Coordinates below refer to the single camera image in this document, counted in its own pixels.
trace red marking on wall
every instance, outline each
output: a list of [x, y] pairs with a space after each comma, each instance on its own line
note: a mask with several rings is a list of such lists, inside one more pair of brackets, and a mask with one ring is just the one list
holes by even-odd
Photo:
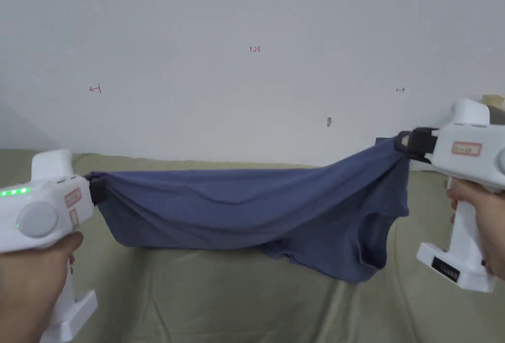
[[451, 153], [455, 155], [478, 157], [481, 151], [482, 145], [480, 143], [454, 142]]
[[72, 209], [69, 212], [70, 221], [72, 222], [72, 230], [76, 230], [79, 227], [79, 217], [77, 216], [77, 210]]
[[98, 84], [98, 87], [97, 88], [93, 88], [92, 86], [89, 87], [89, 91], [91, 92], [94, 92], [95, 90], [99, 90], [100, 91], [100, 94], [102, 93], [102, 90], [100, 89], [100, 84]]
[[79, 202], [81, 198], [81, 189], [77, 188], [75, 190], [72, 190], [65, 196], [65, 204], [67, 205], [67, 208], [70, 208], [70, 206]]

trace hand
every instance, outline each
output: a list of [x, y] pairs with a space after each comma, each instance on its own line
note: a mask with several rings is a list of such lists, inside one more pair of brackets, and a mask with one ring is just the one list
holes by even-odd
[[43, 250], [0, 255], [0, 337], [32, 342], [50, 323], [52, 309], [67, 278], [67, 262], [81, 245], [80, 232]]
[[479, 184], [453, 179], [447, 196], [454, 210], [458, 201], [474, 206], [487, 271], [505, 280], [505, 193], [494, 194]]

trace green led light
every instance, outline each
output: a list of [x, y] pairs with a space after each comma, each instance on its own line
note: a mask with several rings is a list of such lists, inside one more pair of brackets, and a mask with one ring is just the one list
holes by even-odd
[[30, 188], [20, 188], [20, 189], [13, 189], [11, 191], [3, 191], [0, 193], [0, 197], [5, 197], [6, 195], [26, 194], [29, 191]]

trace finger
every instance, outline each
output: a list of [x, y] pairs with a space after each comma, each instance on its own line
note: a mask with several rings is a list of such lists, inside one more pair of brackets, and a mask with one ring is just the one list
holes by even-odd
[[65, 236], [58, 243], [54, 245], [54, 249], [61, 252], [65, 257], [69, 258], [70, 255], [79, 248], [84, 236], [80, 232], [73, 232]]
[[489, 261], [486, 261], [484, 266], [486, 267], [486, 272], [490, 275], [493, 275], [493, 269], [491, 268], [491, 263]]
[[466, 201], [474, 206], [483, 198], [483, 196], [491, 194], [489, 191], [481, 187], [475, 182], [466, 180], [453, 179], [450, 184], [450, 189], [447, 191], [447, 196], [451, 199]]

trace gripper handle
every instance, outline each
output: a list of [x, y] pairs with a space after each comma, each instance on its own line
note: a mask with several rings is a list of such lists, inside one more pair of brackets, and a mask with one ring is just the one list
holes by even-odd
[[482, 267], [484, 259], [475, 215], [472, 204], [458, 201], [453, 236], [449, 246], [449, 254], [472, 269]]
[[55, 307], [52, 310], [51, 323], [63, 322], [65, 320], [65, 315], [74, 306], [75, 302], [76, 300], [74, 293], [74, 284], [72, 281], [72, 271], [70, 269], [70, 262], [67, 262], [67, 279], [65, 281], [63, 291], [58, 297]]

